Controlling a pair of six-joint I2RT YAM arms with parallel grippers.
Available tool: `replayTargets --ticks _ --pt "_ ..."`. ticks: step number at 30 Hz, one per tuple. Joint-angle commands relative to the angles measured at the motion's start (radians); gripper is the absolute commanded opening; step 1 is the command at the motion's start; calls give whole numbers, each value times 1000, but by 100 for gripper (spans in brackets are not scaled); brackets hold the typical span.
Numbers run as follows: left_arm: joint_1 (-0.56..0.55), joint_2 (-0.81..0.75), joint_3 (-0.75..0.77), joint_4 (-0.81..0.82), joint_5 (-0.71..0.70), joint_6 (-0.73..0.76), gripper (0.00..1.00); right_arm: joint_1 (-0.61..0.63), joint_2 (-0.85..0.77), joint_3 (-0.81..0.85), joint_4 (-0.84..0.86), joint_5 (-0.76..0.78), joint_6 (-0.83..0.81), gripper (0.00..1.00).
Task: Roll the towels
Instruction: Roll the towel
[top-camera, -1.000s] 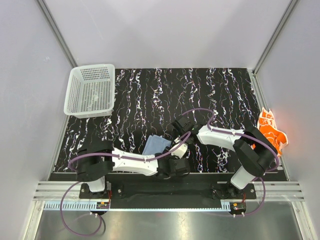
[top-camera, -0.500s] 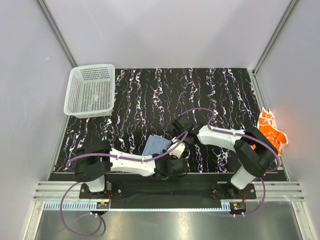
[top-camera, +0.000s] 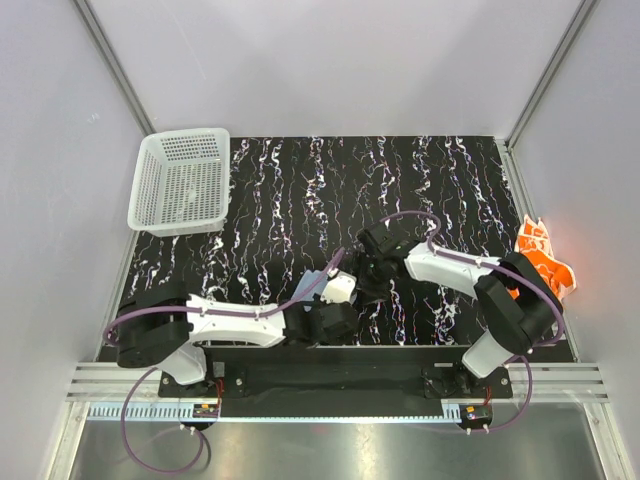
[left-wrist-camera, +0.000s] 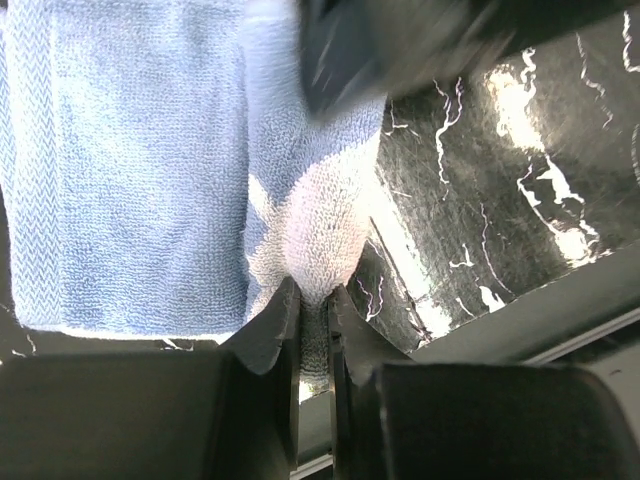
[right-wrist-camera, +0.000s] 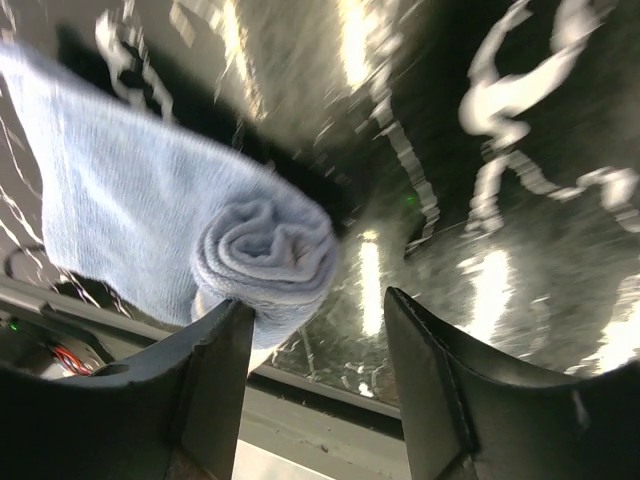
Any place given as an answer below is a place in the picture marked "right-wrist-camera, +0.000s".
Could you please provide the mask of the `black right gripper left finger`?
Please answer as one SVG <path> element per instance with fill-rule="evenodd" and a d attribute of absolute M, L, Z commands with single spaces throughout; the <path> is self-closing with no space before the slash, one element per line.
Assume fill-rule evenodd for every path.
<path fill-rule="evenodd" d="M 224 302 L 89 376 L 1 369 L 5 479 L 228 479 L 254 313 Z"/>

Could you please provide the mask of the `blue white bear towel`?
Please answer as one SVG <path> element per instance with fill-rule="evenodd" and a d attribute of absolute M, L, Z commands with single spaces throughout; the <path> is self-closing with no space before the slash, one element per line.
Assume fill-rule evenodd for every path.
<path fill-rule="evenodd" d="M 322 306 L 339 244 L 299 189 L 27 46 L 2 46 L 1 73 L 39 167 L 54 265 L 173 325 L 243 302 L 255 311 L 251 367 Z"/>

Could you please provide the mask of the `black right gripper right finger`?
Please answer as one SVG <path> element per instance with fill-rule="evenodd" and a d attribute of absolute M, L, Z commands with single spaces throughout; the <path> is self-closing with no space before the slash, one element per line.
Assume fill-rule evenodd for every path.
<path fill-rule="evenodd" d="M 579 379 L 505 354 L 404 291 L 384 320 L 415 479 L 635 479 L 639 365 Z"/>

